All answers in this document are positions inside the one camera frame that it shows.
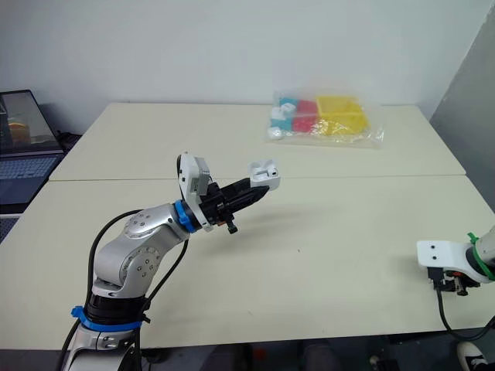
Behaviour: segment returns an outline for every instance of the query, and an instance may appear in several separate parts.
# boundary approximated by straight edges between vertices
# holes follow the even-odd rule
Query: white wall
[[[84,131],[109,101],[350,87],[430,117],[492,0],[0,0],[0,89]]]

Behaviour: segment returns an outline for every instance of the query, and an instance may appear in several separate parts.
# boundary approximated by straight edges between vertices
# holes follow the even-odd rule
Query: blue ring
[[[189,219],[186,212],[184,211],[182,201],[178,199],[174,203],[174,206],[176,207],[176,212],[179,216],[179,223],[181,223],[190,233],[196,232],[193,224],[191,223],[191,219]]]
[[[80,320],[80,323],[82,323],[84,327],[99,332],[120,332],[134,330],[135,328],[140,328],[142,323],[130,322],[124,323],[122,325],[100,325],[87,319],[86,315],[84,314],[83,307],[81,307],[80,305],[74,307],[70,313],[73,317],[78,318]]]

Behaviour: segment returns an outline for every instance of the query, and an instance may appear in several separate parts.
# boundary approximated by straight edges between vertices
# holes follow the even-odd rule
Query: plastic bag
[[[384,128],[379,105],[335,90],[276,92],[269,141],[299,145],[380,147]]]

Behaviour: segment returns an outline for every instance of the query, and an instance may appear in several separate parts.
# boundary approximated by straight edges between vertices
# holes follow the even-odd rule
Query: white table
[[[176,180],[47,183],[0,246],[0,348],[59,349],[98,230],[178,197]],[[144,347],[442,330],[415,243],[465,241],[495,215],[463,175],[283,179],[236,222],[232,236],[224,227],[192,236],[148,311]],[[494,284],[445,294],[452,326],[484,325],[494,295]]]
[[[270,106],[110,104],[51,180],[174,179],[174,159],[204,157],[217,178],[239,179],[252,161],[277,160],[284,178],[463,175],[415,106],[382,107],[383,148],[267,143]]]

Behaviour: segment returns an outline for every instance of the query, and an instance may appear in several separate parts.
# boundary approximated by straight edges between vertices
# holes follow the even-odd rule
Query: cyan block
[[[294,99],[294,98],[287,98],[287,97],[282,97],[278,100],[278,106],[281,107],[283,104],[292,104],[294,107],[297,107],[299,100]],[[292,131],[292,119],[294,118],[294,113],[290,114],[290,116],[286,117],[285,119],[277,119],[277,118],[272,118],[271,119],[271,126],[272,127],[279,127],[282,130],[285,131]]]

